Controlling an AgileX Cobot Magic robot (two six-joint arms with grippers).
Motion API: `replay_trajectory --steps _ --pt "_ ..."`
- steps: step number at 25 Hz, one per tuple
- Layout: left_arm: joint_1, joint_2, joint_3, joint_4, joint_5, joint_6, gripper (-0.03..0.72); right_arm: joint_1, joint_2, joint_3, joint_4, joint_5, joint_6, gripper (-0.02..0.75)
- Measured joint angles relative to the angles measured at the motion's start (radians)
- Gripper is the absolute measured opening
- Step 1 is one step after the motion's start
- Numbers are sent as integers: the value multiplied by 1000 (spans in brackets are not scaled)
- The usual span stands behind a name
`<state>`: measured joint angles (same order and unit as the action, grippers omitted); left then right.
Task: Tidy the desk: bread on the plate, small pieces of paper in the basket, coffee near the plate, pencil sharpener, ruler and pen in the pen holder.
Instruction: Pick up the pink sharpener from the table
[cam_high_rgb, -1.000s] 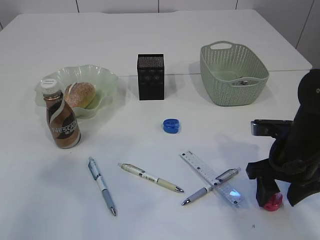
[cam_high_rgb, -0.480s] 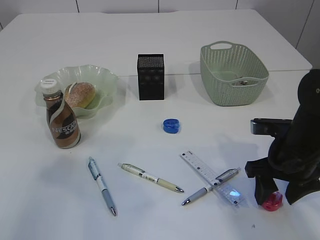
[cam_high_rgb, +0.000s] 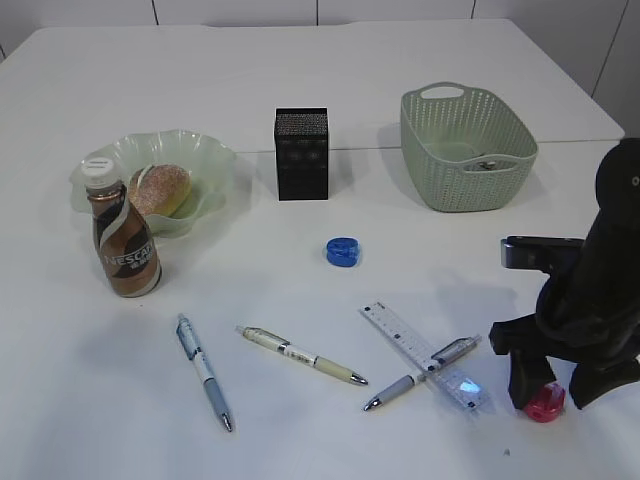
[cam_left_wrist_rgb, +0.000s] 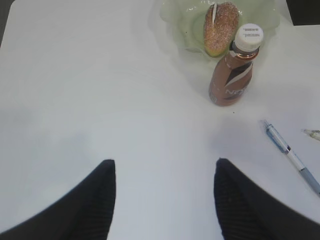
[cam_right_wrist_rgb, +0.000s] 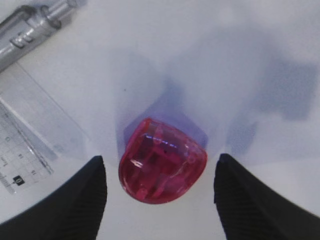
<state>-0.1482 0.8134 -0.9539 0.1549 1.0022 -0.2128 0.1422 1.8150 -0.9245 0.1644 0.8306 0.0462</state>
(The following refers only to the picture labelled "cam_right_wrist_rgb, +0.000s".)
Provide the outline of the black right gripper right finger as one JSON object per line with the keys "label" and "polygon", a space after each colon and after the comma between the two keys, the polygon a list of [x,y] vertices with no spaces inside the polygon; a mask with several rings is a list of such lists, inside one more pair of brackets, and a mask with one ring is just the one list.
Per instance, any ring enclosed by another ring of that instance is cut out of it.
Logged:
{"label": "black right gripper right finger", "polygon": [[268,187],[222,153],[213,181],[214,203],[228,240],[318,240],[320,218]]}

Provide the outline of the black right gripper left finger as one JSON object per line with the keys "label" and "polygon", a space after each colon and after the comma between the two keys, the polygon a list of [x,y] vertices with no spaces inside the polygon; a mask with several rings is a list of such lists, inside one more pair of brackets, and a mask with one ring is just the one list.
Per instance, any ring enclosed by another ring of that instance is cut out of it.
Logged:
{"label": "black right gripper left finger", "polygon": [[107,203],[106,168],[93,157],[45,199],[0,225],[2,240],[94,240]]}

